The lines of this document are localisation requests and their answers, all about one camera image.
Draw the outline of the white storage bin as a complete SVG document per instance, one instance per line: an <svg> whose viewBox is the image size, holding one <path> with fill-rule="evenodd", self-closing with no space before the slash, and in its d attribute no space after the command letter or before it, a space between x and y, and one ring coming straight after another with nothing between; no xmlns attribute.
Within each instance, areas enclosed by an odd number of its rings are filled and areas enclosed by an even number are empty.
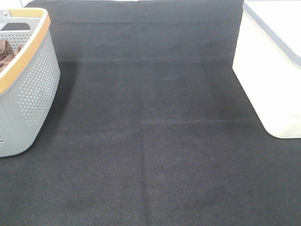
<svg viewBox="0 0 301 226"><path fill-rule="evenodd" d="M265 130L300 138L300 1L244 1L232 68Z"/></svg>

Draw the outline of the grey perforated laundry basket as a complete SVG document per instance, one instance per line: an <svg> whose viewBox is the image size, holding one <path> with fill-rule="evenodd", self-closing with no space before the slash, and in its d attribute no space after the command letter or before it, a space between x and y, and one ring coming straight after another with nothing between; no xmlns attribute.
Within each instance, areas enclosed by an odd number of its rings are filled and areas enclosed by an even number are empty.
<svg viewBox="0 0 301 226"><path fill-rule="evenodd" d="M55 98L60 69L43 8L2 9L5 39L14 52L24 47L0 72L0 155L26 151L38 135Z"/></svg>

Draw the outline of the brown towels in basket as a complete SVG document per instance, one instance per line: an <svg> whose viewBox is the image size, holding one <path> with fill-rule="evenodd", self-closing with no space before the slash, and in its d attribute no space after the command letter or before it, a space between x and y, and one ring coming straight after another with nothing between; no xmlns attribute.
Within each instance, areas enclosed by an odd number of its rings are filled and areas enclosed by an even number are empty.
<svg viewBox="0 0 301 226"><path fill-rule="evenodd" d="M7 65L16 57L16 55L21 51L23 45L17 46L13 52L10 48L10 44L7 40L0 40L0 71L2 72Z"/></svg>

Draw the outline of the black fabric table mat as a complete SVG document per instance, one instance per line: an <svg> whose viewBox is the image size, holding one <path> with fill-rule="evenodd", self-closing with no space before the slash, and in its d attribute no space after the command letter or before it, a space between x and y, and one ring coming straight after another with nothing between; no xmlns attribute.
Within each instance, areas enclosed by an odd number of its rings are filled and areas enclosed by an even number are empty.
<svg viewBox="0 0 301 226"><path fill-rule="evenodd" d="M298 226L301 141L232 70L240 0L35 0L61 76L30 149L0 161L3 226Z"/></svg>

